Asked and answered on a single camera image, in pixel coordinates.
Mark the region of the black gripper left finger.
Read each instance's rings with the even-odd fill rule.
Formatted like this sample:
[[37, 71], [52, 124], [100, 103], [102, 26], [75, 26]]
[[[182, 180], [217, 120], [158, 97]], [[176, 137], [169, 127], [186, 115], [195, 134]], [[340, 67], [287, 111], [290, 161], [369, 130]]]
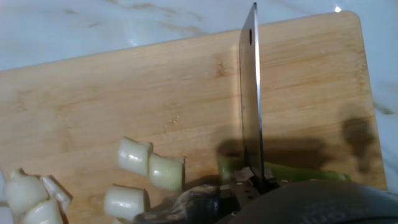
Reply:
[[252, 171], [234, 171], [233, 181], [224, 185], [203, 184], [138, 214], [135, 224], [229, 223], [252, 195]]

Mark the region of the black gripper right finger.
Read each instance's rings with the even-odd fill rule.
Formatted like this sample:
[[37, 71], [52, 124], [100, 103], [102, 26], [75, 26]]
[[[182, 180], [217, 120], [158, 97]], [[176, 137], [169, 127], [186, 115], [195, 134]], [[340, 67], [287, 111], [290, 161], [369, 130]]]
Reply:
[[251, 169], [242, 169], [241, 205], [248, 205], [261, 195], [280, 187], [270, 169], [264, 169], [262, 182], [259, 182]]

